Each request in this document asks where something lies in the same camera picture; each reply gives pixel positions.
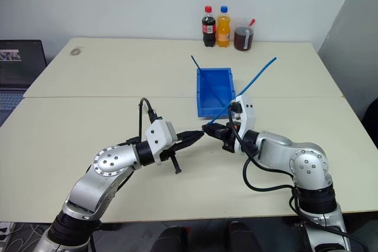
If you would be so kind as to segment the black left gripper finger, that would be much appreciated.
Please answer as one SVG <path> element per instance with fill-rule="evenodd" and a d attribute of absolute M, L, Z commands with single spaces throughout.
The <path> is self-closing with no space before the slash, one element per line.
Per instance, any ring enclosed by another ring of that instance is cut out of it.
<path fill-rule="evenodd" d="M 176 150 L 182 150 L 185 149 L 194 143 L 196 143 L 200 137 L 187 137 L 183 138 L 179 143 L 176 143 Z"/>
<path fill-rule="evenodd" d="M 180 133 L 180 141 L 196 141 L 203 137 L 204 132 L 202 130 L 191 130 Z"/>

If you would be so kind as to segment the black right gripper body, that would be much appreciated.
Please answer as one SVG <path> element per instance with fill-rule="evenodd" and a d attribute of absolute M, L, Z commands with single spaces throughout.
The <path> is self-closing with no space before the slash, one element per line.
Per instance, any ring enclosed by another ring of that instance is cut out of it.
<path fill-rule="evenodd" d="M 223 146 L 222 149 L 228 152 L 235 152 L 234 144 L 235 144 L 235 135 L 233 131 L 234 127 L 231 125 L 230 122 L 227 122 L 222 134 L 222 141 Z"/>

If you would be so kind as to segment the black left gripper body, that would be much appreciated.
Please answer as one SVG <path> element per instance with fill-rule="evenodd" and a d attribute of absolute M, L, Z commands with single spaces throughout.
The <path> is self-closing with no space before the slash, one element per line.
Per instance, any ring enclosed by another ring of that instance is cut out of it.
<path fill-rule="evenodd" d="M 177 138 L 178 141 L 174 145 L 172 145 L 169 149 L 163 150 L 161 152 L 161 161 L 167 161 L 168 159 L 170 159 L 173 163 L 175 173 L 179 174 L 181 173 L 181 168 L 175 155 L 176 151 L 180 150 L 180 143 L 183 141 L 183 135 L 178 135 Z"/>

